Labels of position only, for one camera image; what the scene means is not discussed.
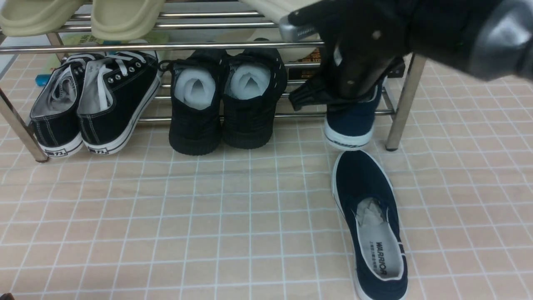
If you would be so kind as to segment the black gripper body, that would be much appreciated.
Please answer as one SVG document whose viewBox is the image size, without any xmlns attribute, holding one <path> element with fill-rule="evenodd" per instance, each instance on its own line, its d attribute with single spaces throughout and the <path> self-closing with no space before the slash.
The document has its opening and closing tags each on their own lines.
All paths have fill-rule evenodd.
<svg viewBox="0 0 533 300">
<path fill-rule="evenodd" d="M 342 96 L 358 96 L 384 78 L 389 64 L 406 55 L 415 0 L 320 0 L 287 16 L 289 38 L 317 33 L 326 48 L 314 75 Z"/>
</svg>

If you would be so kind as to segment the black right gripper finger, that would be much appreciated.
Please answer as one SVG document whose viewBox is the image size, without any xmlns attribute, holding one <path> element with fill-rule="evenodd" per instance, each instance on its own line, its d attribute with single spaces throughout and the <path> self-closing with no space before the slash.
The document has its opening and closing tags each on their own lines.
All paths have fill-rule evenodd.
<svg viewBox="0 0 533 300">
<path fill-rule="evenodd" d="M 332 83 L 327 83 L 324 78 L 316 75 L 291 91 L 288 99 L 295 111 L 314 105 L 325 105 L 328 109 L 340 110 L 350 105 L 371 101 L 375 97 L 376 89 L 377 82 L 361 95 L 342 96 Z"/>
</svg>

